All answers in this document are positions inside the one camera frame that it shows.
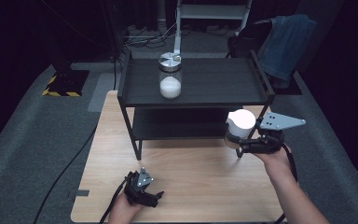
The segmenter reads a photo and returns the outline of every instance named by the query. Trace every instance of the glass jar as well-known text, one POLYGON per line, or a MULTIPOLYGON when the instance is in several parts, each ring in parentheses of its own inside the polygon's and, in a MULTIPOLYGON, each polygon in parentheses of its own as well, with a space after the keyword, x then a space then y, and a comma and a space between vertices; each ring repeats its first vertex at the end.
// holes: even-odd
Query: glass jar
POLYGON ((177 53, 164 53, 159 57, 159 90, 167 99, 180 95, 182 89, 182 58, 177 53))

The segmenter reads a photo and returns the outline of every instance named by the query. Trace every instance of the jar lid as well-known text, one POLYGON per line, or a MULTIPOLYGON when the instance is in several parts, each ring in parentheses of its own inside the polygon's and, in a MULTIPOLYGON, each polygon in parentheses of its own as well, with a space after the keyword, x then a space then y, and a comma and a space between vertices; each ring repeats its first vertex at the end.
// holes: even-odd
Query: jar lid
POLYGON ((164 72, 176 72, 179 70, 182 65, 182 57, 180 54, 177 53, 171 53, 167 52, 164 54, 161 54, 159 57, 159 69, 161 69, 164 72))

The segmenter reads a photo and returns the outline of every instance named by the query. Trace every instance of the white metal stand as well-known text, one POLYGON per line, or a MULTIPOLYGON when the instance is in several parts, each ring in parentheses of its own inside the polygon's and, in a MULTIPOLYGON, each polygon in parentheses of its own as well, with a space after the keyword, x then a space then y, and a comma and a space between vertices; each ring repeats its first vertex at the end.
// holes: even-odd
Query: white metal stand
POLYGON ((181 46, 181 19, 218 19, 241 20, 241 30, 246 26, 252 0, 246 0, 242 6, 217 6, 217 5, 183 5, 178 0, 176 6, 176 36, 173 52, 180 54, 181 46))

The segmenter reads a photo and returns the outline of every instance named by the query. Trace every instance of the lower shelf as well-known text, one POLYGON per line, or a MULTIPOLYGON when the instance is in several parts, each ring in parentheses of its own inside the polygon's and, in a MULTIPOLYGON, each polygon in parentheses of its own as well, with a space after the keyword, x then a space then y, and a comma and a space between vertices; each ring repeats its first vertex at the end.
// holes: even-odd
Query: lower shelf
POLYGON ((135 140, 223 138, 228 112, 237 107, 135 108, 132 131, 135 140))

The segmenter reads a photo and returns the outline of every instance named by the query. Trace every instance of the black curtain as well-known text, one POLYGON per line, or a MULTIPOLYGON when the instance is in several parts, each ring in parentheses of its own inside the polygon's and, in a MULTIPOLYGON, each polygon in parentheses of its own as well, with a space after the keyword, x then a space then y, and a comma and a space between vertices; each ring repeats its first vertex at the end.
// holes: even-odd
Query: black curtain
POLYGON ((50 60, 21 15, 22 1, 0 1, 0 132, 50 60))
POLYGON ((346 0, 301 73, 358 171, 358 0, 346 0))
POLYGON ((92 59, 110 50, 100 1, 44 0, 39 5, 68 61, 92 59))
POLYGON ((294 15, 299 2, 300 0, 254 0, 248 24, 277 16, 294 15))
POLYGON ((127 19, 136 29, 157 31, 158 29, 158 1, 157 0, 127 0, 127 19))

